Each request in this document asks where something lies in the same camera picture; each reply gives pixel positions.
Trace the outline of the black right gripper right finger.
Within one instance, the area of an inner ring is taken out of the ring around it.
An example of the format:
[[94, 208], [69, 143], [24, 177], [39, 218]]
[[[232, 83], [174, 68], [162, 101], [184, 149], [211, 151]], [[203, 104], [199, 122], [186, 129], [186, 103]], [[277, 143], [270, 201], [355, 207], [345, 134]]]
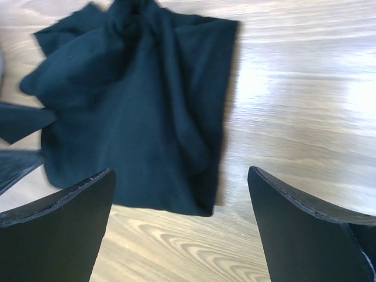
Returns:
[[375, 281], [375, 216], [255, 166], [247, 181], [271, 281]]

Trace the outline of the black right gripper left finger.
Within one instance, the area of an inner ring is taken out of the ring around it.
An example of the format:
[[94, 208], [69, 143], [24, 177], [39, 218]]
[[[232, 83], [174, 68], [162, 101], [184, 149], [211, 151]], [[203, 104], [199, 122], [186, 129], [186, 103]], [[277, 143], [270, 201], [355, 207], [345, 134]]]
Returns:
[[1, 281], [89, 281], [116, 175], [106, 169], [1, 213]]

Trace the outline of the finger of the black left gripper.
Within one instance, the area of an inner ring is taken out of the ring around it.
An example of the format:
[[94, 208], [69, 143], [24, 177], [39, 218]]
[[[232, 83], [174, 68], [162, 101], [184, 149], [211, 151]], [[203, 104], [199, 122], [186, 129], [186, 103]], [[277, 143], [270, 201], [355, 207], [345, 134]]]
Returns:
[[1, 102], [1, 139], [9, 144], [39, 131], [56, 121], [53, 111]]
[[38, 150], [1, 149], [1, 194], [43, 163]]

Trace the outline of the black t shirt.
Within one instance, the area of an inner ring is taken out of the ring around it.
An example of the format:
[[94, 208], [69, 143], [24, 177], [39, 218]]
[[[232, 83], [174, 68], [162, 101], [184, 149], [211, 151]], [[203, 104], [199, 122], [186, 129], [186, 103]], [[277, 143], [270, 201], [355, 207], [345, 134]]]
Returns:
[[211, 216], [238, 25], [115, 1], [36, 32], [45, 59], [19, 88], [57, 116], [41, 133], [49, 182], [112, 169], [114, 204]]

